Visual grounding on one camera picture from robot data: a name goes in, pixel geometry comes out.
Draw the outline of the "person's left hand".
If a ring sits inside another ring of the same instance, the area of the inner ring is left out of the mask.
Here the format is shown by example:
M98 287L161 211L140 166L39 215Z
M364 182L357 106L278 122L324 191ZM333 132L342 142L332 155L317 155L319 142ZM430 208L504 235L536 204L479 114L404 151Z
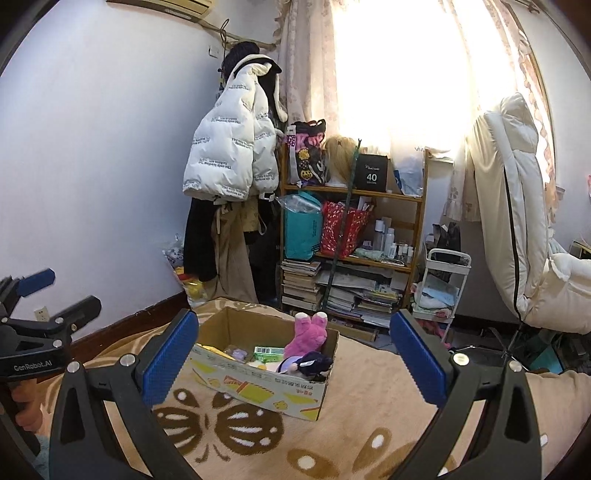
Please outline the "person's left hand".
M37 433L43 424L37 380L30 379L14 384L11 387L11 396L19 407L19 412L15 415L16 424L25 431Z

